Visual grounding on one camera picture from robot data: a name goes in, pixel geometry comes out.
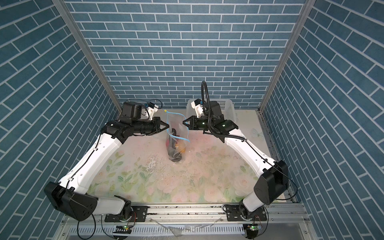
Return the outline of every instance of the white plastic basket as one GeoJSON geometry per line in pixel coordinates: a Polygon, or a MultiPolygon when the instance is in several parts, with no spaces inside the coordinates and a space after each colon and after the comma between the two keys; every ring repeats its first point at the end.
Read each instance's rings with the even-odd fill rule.
{"type": "MultiPolygon", "coordinates": [[[[192,108],[191,102],[196,99],[189,99],[187,103],[187,115],[186,118],[189,118],[191,115],[196,115],[195,109],[192,108]]],[[[224,119],[232,120],[232,122],[236,123],[236,114],[235,107],[233,106],[233,102],[230,99],[225,98],[210,98],[211,101],[217,101],[220,105],[221,112],[224,115],[224,119]]]]}

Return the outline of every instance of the blue brick wall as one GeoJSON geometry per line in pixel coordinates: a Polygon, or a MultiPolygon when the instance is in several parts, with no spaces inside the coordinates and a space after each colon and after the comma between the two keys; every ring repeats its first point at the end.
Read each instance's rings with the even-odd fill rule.
{"type": "Polygon", "coordinates": [[[320,239],[384,239],[383,12],[317,0],[265,109],[320,239]]]}
{"type": "Polygon", "coordinates": [[[256,109],[304,0],[66,1],[120,101],[185,108],[212,98],[256,109]]]}
{"type": "Polygon", "coordinates": [[[43,193],[116,109],[50,0],[0,0],[0,239],[51,239],[43,193]]]}

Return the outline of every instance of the robotic arm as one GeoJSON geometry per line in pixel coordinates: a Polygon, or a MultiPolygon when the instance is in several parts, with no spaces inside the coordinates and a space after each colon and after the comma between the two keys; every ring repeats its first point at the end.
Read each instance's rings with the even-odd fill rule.
{"type": "Polygon", "coordinates": [[[276,162],[265,155],[246,139],[235,123],[224,119],[220,105],[216,101],[209,101],[205,81],[202,82],[202,100],[197,99],[191,105],[196,111],[196,116],[186,119],[183,124],[190,130],[203,130],[204,134],[218,137],[239,153],[259,178],[254,186],[254,191],[239,202],[242,217],[244,219],[253,218],[259,207],[271,204],[288,189],[287,164],[283,161],[276,162]]]}
{"type": "Polygon", "coordinates": [[[128,137],[136,134],[150,136],[169,128],[160,117],[153,117],[159,107],[151,102],[145,105],[147,119],[140,119],[142,106],[125,102],[119,118],[109,121],[101,129],[98,139],[74,168],[58,183],[49,182],[46,185],[44,192],[56,210],[78,221],[87,219],[91,214],[114,214],[122,221],[131,217],[129,200],[120,196],[98,198],[86,192],[101,167],[128,137]]]}

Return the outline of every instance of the metal corner post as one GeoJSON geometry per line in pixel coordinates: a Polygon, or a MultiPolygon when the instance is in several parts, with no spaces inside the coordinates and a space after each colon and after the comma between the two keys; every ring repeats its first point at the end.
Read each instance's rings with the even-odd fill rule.
{"type": "Polygon", "coordinates": [[[263,112],[265,109],[265,106],[271,97],[271,94],[273,92],[273,89],[275,88],[277,81],[279,80],[279,77],[283,71],[283,68],[285,64],[287,63],[288,57],[292,52],[293,47],[295,46],[296,40],[299,38],[299,35],[301,33],[301,30],[303,29],[304,23],[308,18],[308,15],[310,14],[312,7],[314,5],[316,0],[306,0],[306,2],[303,5],[303,8],[300,12],[299,18],[297,19],[297,22],[292,30],[292,34],[287,42],[287,45],[285,46],[284,52],[281,55],[279,64],[276,67],[276,70],[272,76],[271,82],[269,83],[269,86],[267,88],[267,91],[263,97],[263,100],[260,104],[259,111],[263,112]]]}
{"type": "Polygon", "coordinates": [[[106,76],[104,75],[103,70],[101,69],[99,63],[96,61],[96,58],[94,57],[91,49],[89,48],[88,43],[85,41],[83,35],[81,34],[81,31],[80,31],[78,25],[76,24],[72,14],[70,13],[67,5],[65,4],[64,0],[52,0],[52,2],[55,5],[58,12],[60,13],[64,22],[67,24],[67,27],[71,31],[73,37],[75,38],[76,42],[80,46],[85,57],[88,59],[89,64],[91,65],[91,67],[95,71],[101,84],[104,86],[109,97],[112,99],[112,102],[116,106],[117,110],[119,112],[121,112],[121,105],[120,105],[119,100],[117,99],[113,89],[111,88],[111,85],[109,84],[106,76]]]}

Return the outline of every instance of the transparent plastic bag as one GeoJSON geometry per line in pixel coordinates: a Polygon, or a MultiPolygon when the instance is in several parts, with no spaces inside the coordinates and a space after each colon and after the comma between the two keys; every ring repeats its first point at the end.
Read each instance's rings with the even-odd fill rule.
{"type": "Polygon", "coordinates": [[[182,122],[186,119],[181,113],[172,113],[164,110],[167,113],[167,139],[166,148],[169,159],[173,162],[178,162],[183,158],[183,153],[190,142],[188,139],[189,130],[182,122]]]}

